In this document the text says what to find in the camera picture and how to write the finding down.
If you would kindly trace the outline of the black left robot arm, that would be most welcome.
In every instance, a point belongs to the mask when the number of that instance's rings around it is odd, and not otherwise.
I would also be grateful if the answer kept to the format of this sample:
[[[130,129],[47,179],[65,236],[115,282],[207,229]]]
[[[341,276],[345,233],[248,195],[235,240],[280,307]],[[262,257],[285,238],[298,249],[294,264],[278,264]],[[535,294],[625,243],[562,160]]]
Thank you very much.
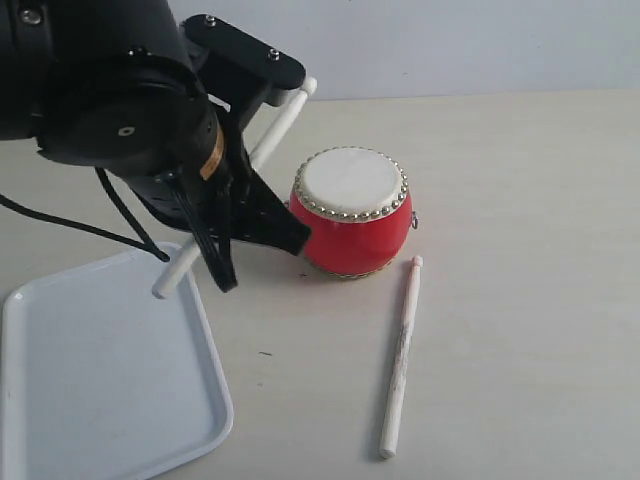
[[[1,137],[121,179],[162,224],[193,235],[217,286],[239,240],[301,253],[310,229],[256,172],[243,132],[306,77],[296,59],[212,15],[165,1],[5,1]]]

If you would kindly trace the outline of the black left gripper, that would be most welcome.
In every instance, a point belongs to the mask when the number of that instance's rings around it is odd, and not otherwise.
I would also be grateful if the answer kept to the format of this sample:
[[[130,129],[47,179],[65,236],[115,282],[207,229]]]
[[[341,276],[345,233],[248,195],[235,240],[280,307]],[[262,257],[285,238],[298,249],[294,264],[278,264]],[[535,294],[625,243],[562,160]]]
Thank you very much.
[[[311,237],[255,172],[242,132],[245,106],[212,103],[186,66],[143,53],[43,60],[35,137],[56,163],[122,179],[161,223],[190,229],[218,288],[237,285],[231,238],[298,256]]]

